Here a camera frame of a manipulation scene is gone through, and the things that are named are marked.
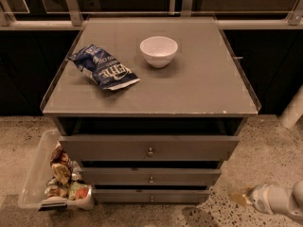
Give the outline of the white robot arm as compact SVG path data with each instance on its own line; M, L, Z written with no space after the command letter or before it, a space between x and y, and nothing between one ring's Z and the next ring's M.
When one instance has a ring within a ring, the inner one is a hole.
M229 193L229 198L240 206L252 206L262 214L279 214L303 224L303 181L292 187L262 183L234 190Z

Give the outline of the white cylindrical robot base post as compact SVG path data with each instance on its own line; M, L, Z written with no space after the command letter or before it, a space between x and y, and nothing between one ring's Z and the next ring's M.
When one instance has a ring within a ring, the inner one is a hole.
M303 85L299 88L291 102L278 118L280 123L287 129L293 127L303 115Z

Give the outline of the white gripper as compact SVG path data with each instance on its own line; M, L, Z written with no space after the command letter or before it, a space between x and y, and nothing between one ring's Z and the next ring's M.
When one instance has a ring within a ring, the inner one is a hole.
M231 201L247 207L252 205L258 212L263 214L273 214L269 203L269 184L259 184L251 188L242 188L229 193Z

